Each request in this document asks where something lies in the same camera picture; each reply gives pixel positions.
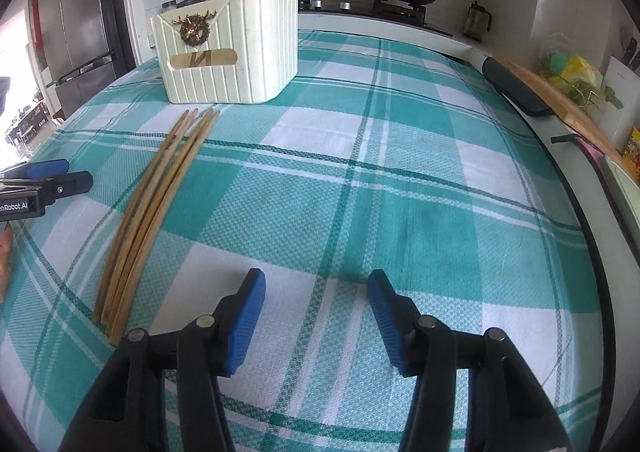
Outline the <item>wooden cutting board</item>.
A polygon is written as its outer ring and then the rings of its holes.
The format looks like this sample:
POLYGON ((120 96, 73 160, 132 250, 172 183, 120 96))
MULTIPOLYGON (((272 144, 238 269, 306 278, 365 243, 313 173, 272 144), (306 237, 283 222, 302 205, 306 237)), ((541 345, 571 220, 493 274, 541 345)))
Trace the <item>wooden cutting board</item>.
POLYGON ((594 146, 608 155, 616 164, 620 165, 630 178, 637 181, 637 178, 634 178, 634 175, 632 175, 631 170, 625 164, 617 149, 574 101, 571 101, 570 98, 562 94, 541 76, 511 61, 509 58, 503 56, 503 54, 493 54, 492 58, 496 59, 499 64, 506 67, 533 90, 565 125, 587 138, 594 146))

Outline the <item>french press kettle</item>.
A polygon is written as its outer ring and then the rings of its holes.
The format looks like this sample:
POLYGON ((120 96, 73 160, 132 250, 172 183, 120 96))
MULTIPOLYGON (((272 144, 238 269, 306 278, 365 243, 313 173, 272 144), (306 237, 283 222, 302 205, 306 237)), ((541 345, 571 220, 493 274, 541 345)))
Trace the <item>french press kettle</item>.
POLYGON ((462 34, 476 42, 482 42, 490 31, 492 16, 478 1, 474 1, 468 8, 462 34))

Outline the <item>grey refrigerator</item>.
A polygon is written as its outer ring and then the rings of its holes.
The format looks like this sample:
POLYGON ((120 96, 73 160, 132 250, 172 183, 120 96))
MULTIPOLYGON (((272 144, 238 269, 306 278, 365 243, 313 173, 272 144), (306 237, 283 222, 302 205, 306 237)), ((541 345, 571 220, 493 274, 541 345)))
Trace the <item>grey refrigerator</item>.
POLYGON ((70 117, 128 71, 115 0, 29 0, 32 40, 70 117))

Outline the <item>yellow snack tin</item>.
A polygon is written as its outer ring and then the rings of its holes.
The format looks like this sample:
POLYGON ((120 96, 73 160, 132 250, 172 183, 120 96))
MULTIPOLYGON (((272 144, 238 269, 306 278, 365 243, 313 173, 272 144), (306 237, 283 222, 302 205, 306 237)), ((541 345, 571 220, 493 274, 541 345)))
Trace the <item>yellow snack tin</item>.
POLYGON ((635 181, 640 180, 640 131, 633 128, 622 155, 627 171, 635 181))

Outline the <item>yellow green produce bag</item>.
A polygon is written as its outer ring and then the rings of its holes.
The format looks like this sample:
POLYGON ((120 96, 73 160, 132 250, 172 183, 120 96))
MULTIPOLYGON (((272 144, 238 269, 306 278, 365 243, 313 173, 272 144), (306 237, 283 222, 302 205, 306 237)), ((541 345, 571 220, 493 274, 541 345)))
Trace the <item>yellow green produce bag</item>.
POLYGON ((553 33, 540 43, 538 60, 540 76, 582 110, 603 111, 607 102, 616 110, 624 108, 613 88, 604 84, 602 73, 577 53, 563 33, 553 33))

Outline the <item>cream ribbed utensil holder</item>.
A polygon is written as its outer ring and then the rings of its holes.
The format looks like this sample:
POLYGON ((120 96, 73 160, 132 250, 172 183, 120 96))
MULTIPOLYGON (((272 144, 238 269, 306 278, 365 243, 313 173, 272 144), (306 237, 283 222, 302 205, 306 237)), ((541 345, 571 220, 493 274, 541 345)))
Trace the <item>cream ribbed utensil holder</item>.
POLYGON ((262 104, 298 71, 298 0, 213 0, 151 19, 172 104, 262 104))

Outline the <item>teal plaid tablecloth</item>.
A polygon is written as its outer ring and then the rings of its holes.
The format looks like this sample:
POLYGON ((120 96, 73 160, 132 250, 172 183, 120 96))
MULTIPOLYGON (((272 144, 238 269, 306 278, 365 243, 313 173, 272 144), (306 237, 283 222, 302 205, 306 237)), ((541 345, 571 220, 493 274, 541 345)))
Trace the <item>teal plaid tablecloth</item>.
MULTIPOLYGON (((92 189, 13 224, 1 388, 54 451, 111 354, 91 320, 131 194, 181 114, 148 62, 38 150, 92 189)), ((366 297, 374 269, 449 328, 509 335, 577 451, 602 385, 601 310, 582 227, 532 130, 483 75, 411 44, 303 30, 298 72, 228 105, 172 202, 130 327, 178 330, 265 272, 246 360, 220 384, 236 446, 393 451, 412 380, 366 297)))

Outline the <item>black gas stove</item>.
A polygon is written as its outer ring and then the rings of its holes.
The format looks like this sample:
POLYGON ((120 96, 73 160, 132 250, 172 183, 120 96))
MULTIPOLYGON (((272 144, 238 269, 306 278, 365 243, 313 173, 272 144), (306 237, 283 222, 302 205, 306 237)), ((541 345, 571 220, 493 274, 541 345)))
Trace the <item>black gas stove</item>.
POLYGON ((372 3, 335 0, 298 0, 298 10, 300 12, 314 12, 315 14, 352 15, 362 18, 384 20, 438 33, 448 36, 448 38, 454 36, 452 33, 426 22, 425 6, 395 4, 384 0, 373 0, 372 3))

